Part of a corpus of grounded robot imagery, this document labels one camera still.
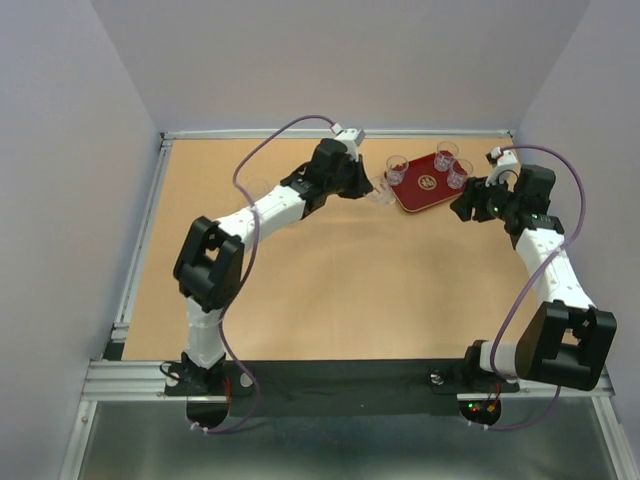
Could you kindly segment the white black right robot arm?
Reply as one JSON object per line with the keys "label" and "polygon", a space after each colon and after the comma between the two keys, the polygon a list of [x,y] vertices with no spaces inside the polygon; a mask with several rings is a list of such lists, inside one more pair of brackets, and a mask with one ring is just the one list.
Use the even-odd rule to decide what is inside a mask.
{"label": "white black right robot arm", "polygon": [[565,251],[561,221],[548,213],[555,173],[502,161],[468,180],[451,208],[463,221],[499,219],[529,274],[538,307],[516,344],[478,340],[460,366],[463,384],[482,390],[496,375],[581,391],[599,381],[617,322],[582,289]]}

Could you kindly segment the clear faceted glass five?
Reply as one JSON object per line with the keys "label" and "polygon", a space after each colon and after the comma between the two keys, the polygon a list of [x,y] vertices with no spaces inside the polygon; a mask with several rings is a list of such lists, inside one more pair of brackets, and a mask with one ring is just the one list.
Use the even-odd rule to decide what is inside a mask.
{"label": "clear faceted glass five", "polygon": [[442,141],[436,147],[434,156],[434,168],[439,172],[445,172],[456,160],[459,154],[458,146],[451,141]]}

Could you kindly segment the clear faceted glass one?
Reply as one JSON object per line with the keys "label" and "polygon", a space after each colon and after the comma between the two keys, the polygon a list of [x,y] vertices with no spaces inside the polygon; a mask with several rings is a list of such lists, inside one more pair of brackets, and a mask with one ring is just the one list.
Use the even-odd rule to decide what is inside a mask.
{"label": "clear faceted glass one", "polygon": [[254,200],[264,197],[271,189],[271,184],[263,178],[252,178],[246,185],[247,192]]}

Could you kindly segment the clear faceted glass four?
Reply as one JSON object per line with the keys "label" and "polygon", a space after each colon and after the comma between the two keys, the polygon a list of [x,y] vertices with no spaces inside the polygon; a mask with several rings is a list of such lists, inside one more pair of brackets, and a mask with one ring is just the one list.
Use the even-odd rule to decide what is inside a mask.
{"label": "clear faceted glass four", "polygon": [[401,155],[392,155],[386,160],[385,178],[390,186],[400,185],[409,168],[409,161]]}

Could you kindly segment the clear faceted glass two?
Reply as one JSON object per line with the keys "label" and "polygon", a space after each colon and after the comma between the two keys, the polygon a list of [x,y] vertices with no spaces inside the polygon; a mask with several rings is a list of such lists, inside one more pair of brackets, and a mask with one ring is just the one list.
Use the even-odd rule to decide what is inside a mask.
{"label": "clear faceted glass two", "polygon": [[370,179],[372,190],[365,198],[375,204],[390,206],[395,203],[395,196],[390,185],[383,176],[375,176]]}

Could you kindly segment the clear faceted glass three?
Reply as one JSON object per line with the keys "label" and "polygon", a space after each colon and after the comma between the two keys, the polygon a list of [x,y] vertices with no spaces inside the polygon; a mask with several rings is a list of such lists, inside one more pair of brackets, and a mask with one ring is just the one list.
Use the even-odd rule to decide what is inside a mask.
{"label": "clear faceted glass three", "polygon": [[454,159],[448,170],[447,185],[453,190],[462,190],[473,173],[473,164],[462,158]]}

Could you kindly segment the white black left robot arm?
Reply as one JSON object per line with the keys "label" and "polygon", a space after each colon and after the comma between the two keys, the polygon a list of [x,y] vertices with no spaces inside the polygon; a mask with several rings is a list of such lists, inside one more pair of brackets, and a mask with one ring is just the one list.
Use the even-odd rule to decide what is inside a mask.
{"label": "white black left robot arm", "polygon": [[173,276],[186,298],[187,347],[169,374],[187,380],[199,393],[215,392],[222,382],[225,347],[220,333],[226,310],[255,262],[257,245],[281,228],[323,207],[331,195],[360,199],[372,192],[359,147],[365,133],[349,128],[324,138],[311,159],[282,179],[268,194],[214,221],[202,216],[191,224]]}

